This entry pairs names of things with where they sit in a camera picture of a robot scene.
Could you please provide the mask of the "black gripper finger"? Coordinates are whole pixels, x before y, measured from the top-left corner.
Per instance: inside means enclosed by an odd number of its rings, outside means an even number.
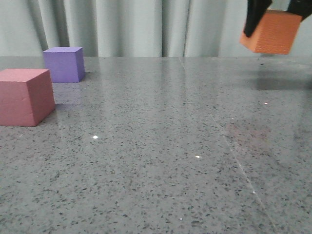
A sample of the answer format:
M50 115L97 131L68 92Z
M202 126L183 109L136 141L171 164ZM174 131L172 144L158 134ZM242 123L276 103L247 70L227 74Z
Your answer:
M302 21L312 14L312 0L290 0L287 12L302 17Z
M258 26L260 20L265 14L272 0L248 0L247 16L244 27L246 37L251 37Z

